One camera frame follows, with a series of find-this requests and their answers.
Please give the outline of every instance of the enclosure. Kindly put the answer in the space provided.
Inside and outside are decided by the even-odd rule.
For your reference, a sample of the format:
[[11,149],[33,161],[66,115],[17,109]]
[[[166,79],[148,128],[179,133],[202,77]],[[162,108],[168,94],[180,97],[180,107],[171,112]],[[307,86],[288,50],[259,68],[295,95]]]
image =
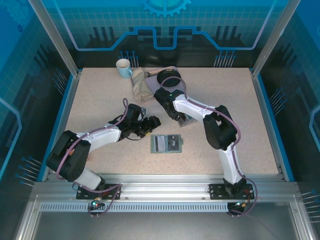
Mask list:
[[[319,10],[312,0],[0,2],[0,238],[318,239]],[[192,98],[228,107],[258,189],[249,217],[226,214],[236,200],[211,199],[224,171],[203,126],[179,128],[156,100],[137,102],[119,59],[177,67]],[[46,160],[65,130],[105,125],[123,98],[160,118],[152,134],[181,135],[182,153],[151,154],[150,136],[90,153],[87,168],[122,184],[91,219],[92,199],[76,199]]]

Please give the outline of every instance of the mug handle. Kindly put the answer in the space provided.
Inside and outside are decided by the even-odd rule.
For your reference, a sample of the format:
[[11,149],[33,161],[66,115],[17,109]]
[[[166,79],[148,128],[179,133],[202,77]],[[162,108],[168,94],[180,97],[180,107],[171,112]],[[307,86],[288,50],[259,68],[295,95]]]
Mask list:
[[129,71],[129,73],[130,73],[130,75],[129,75],[129,78],[130,78],[130,77],[132,77],[132,74],[133,74],[133,73],[132,73],[132,70],[131,70],[131,69],[128,69],[128,71]]

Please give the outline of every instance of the beige cloth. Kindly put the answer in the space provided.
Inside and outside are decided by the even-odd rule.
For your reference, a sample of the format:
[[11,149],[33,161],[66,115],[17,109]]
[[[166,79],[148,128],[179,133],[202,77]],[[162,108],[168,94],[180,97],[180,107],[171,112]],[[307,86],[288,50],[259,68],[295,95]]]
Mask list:
[[138,102],[146,102],[154,98],[154,94],[148,87],[145,81],[145,72],[141,67],[133,71],[132,85],[134,92],[134,99]]

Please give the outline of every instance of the blue edge trim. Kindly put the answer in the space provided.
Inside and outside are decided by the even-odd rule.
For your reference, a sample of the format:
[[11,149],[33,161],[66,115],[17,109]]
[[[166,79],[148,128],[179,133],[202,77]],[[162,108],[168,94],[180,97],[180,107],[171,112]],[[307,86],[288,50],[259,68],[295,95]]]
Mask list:
[[[281,152],[281,155],[282,155],[282,158],[283,158],[283,163],[284,163],[284,167],[285,167],[286,173],[288,175],[289,181],[290,182],[294,182],[295,178],[294,178],[294,175],[292,173],[292,170],[291,170],[291,167],[290,167],[290,164],[289,164],[289,160],[288,160],[288,157],[287,157],[287,154],[286,154],[286,151],[285,151],[285,147],[284,147],[284,144],[282,142],[282,139],[281,139],[281,136],[280,136],[280,133],[279,133],[279,129],[278,129],[278,126],[277,126],[277,123],[276,123],[275,116],[274,116],[274,114],[272,112],[272,108],[271,108],[271,105],[270,105],[270,102],[269,102],[269,99],[268,99],[268,95],[267,95],[267,92],[266,92],[266,89],[265,89],[265,85],[264,85],[264,83],[262,81],[262,78],[261,78],[260,74],[258,75],[257,78],[258,78],[258,81],[259,81],[259,84],[260,84],[260,87],[261,87],[261,90],[262,90],[263,98],[264,98],[264,101],[266,103],[266,107],[267,107],[267,110],[268,110],[268,113],[269,113],[269,116],[270,116],[270,119],[271,119],[272,127],[273,127],[274,132],[275,132],[275,137],[277,139],[277,142],[278,142],[278,145],[279,145],[279,148],[280,148],[280,152]],[[61,105],[60,105],[60,108],[59,108],[59,112],[58,112],[58,115],[56,117],[56,120],[55,120],[55,123],[54,123],[54,126],[53,126],[53,130],[52,130],[52,134],[51,134],[51,137],[50,137],[50,140],[49,140],[49,143],[48,143],[48,147],[47,147],[47,149],[45,151],[44,160],[43,160],[43,163],[42,163],[42,166],[41,166],[38,178],[37,178],[38,182],[42,181],[42,178],[43,178],[43,176],[45,174],[45,170],[46,170],[46,161],[45,160],[48,158],[48,156],[49,156],[49,154],[51,152],[51,149],[53,147],[54,139],[56,137],[58,126],[59,126],[59,123],[60,123],[60,120],[61,120],[61,117],[62,117],[62,113],[63,113],[64,108],[65,108],[65,104],[66,104],[67,97],[68,97],[68,94],[69,94],[69,91],[70,91],[72,80],[73,80],[73,76],[70,75],[70,78],[69,78],[68,84],[66,86],[66,89],[65,89],[65,92],[64,92],[64,96],[62,98],[62,102],[61,102]]]
[[288,175],[289,181],[290,182],[294,182],[295,178],[294,178],[294,175],[292,173],[292,170],[291,170],[291,167],[290,167],[290,163],[289,163],[289,160],[288,160],[288,157],[287,157],[287,154],[286,154],[286,150],[285,150],[284,144],[282,142],[282,139],[281,139],[281,136],[280,136],[280,132],[279,132],[279,129],[278,129],[278,126],[277,126],[277,123],[276,123],[276,119],[275,119],[275,116],[274,116],[274,114],[272,112],[272,108],[271,108],[271,105],[270,105],[270,102],[269,102],[267,91],[266,91],[265,85],[264,85],[264,83],[262,81],[260,73],[258,74],[258,81],[259,81],[259,84],[260,84],[260,87],[261,87],[261,90],[262,90],[262,94],[263,94],[263,98],[264,98],[266,107],[268,109],[268,113],[269,113],[269,116],[270,116],[270,119],[271,119],[272,127],[273,127],[274,132],[275,132],[275,137],[276,137],[276,140],[277,140],[279,148],[280,148],[280,152],[281,152],[281,155],[282,155],[282,159],[283,159],[283,163],[284,163],[284,167],[285,167],[286,173]]
[[55,119],[55,123],[54,123],[54,126],[53,126],[53,129],[52,129],[52,133],[51,133],[51,137],[50,137],[50,140],[49,140],[49,143],[48,143],[48,147],[46,148],[46,151],[45,151],[45,154],[44,154],[44,158],[43,158],[43,162],[42,162],[42,165],[41,165],[41,168],[40,168],[40,172],[39,172],[39,175],[38,175],[38,178],[37,178],[37,182],[42,182],[42,178],[44,177],[44,174],[45,174],[45,171],[46,171],[46,160],[51,152],[51,149],[54,145],[54,140],[55,140],[55,137],[56,137],[56,134],[57,134],[57,131],[58,131],[58,127],[59,127],[59,123],[60,123],[60,120],[61,120],[61,117],[62,117],[62,113],[64,111],[64,108],[65,108],[65,105],[66,105],[66,101],[67,101],[67,98],[68,98],[68,95],[69,95],[69,91],[70,91],[70,87],[71,87],[71,83],[73,81],[73,76],[70,75],[69,77],[69,80],[68,80],[68,84],[66,85],[66,88],[65,88],[65,91],[64,91],[64,95],[63,95],[63,98],[62,98],[62,101],[61,101],[61,104],[60,104],[60,108],[59,108],[59,111],[58,111],[58,115],[56,116],[56,119]]

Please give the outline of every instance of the table surface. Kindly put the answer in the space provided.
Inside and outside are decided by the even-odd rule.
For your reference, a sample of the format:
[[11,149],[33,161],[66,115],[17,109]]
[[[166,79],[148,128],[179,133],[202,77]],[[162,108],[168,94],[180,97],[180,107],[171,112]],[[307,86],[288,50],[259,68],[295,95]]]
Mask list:
[[[245,174],[277,174],[262,113],[248,68],[179,68],[188,95],[204,104],[228,108],[242,138],[237,145]],[[180,128],[155,100],[137,102],[130,79],[116,68],[84,68],[69,114],[66,130],[86,132],[104,126],[124,112],[123,98],[146,108],[161,126],[152,134],[180,134],[182,153],[151,153],[151,137],[124,139],[91,152],[86,167],[97,174],[222,174],[218,152],[212,148],[201,122]]]

